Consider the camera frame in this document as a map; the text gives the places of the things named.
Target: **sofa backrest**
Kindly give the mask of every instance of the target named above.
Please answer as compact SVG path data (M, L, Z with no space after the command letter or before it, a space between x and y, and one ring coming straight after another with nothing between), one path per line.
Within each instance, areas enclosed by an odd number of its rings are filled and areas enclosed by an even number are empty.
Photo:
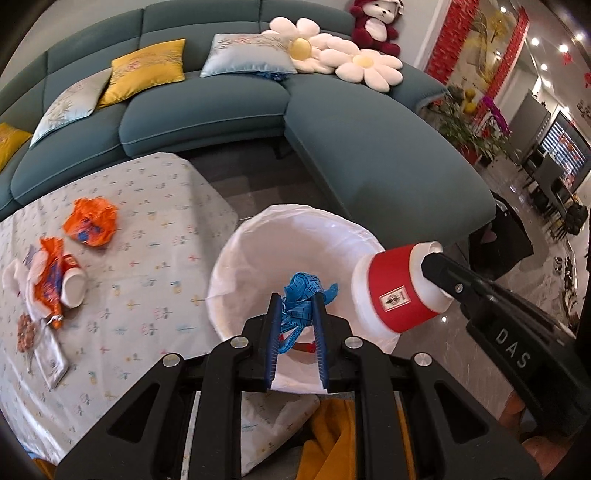
M72 84L111 60L162 41L186 38L184 69L200 70L217 33L260 33L274 17L306 17L347 36L347 12L302 0L168 0L98 22L61 40L0 90L0 122L33 132L43 113Z

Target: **red teddy bear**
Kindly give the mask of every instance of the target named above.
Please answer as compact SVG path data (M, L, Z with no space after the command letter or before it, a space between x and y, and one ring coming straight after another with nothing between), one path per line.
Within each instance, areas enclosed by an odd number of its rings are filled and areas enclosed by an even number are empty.
M350 10L355 17L351 40L359 48L372 48L398 57L400 47L390 40L398 38L392 24L403 10L401 0L355 0Z

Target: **yellow pillow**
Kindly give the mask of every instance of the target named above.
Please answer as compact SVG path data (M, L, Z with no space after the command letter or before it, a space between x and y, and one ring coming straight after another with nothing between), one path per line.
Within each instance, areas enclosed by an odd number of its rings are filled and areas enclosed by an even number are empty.
M8 124L0 124L0 171L32 136L29 132L11 127Z
M182 82L184 44L184 38L157 43L113 60L109 86L97 107L122 102L156 85Z

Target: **blue ribbon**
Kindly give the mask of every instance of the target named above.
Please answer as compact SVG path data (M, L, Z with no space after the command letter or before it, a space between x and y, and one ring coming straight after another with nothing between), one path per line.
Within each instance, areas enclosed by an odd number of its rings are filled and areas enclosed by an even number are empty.
M304 328L312 326L311 298L321 292L324 305L328 305L338 295L339 286L333 283L328 290L324 290L316 275L299 272L291 278L284 290L280 333L293 332L280 342L279 353L286 353L297 342Z

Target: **tablecloth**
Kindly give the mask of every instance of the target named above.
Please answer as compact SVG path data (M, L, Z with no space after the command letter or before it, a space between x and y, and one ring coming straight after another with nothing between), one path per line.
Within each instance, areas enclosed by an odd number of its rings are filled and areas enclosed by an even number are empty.
M219 343L204 298L237 221L188 161L149 155L70 183L0 223L0 270L24 259L30 245L38 248L39 237L64 236L73 201L85 196L117 205L118 228L101 248L65 239L64 249L86 270L89 285L57 334L71 367L54 391L35 362L26 373L25 356L16 349L24 306L0 292L0 407L20 442L55 464L167 352L190 358ZM286 406L294 426L317 406L315 397L248 394L245 400L243 443L254 451L246 461L243 455L243 471L290 436L273 433ZM249 434L257 434L256 441L245 441Z

